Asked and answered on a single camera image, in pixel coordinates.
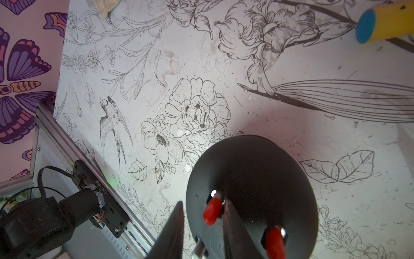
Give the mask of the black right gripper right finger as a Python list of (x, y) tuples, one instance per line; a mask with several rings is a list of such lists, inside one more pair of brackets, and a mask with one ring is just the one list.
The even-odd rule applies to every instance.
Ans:
[(226, 259), (263, 258), (230, 200), (224, 204), (223, 241)]

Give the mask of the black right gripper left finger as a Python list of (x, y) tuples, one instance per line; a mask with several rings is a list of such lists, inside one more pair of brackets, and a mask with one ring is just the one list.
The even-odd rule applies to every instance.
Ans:
[(183, 203), (179, 201), (145, 259), (181, 259), (184, 239)]

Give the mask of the black round screw base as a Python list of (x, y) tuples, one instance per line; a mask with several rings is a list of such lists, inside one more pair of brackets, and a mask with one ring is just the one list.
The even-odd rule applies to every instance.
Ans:
[(190, 230), (204, 243), (208, 258), (222, 259), (224, 219), (212, 226), (203, 219), (212, 191), (232, 202), (259, 257), (267, 257), (268, 229), (280, 226), (287, 258), (310, 258), (318, 236), (317, 201), (305, 172), (275, 143), (254, 135), (221, 140), (191, 172), (186, 192)]

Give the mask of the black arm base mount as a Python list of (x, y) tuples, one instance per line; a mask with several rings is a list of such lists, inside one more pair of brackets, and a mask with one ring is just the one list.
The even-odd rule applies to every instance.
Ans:
[(82, 160), (75, 161), (73, 175), (73, 182), (79, 190), (88, 188), (94, 191), (99, 207), (97, 221), (120, 238), (129, 222), (127, 213)]

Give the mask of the red screw sleeve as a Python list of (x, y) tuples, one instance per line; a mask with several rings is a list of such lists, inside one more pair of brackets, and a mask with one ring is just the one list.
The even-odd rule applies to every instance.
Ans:
[(266, 231), (265, 249), (269, 259), (286, 259), (284, 237), (279, 226)]
[(207, 203), (203, 213), (203, 220), (208, 226), (216, 223), (217, 219), (222, 213), (223, 209), (223, 195), (220, 191), (215, 191), (212, 198)]

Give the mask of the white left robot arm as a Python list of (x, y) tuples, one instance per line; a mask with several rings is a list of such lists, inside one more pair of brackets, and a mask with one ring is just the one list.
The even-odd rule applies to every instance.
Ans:
[(103, 205), (103, 197), (87, 188), (61, 201), (39, 197), (15, 206), (1, 218), (1, 258), (36, 259), (62, 246)]

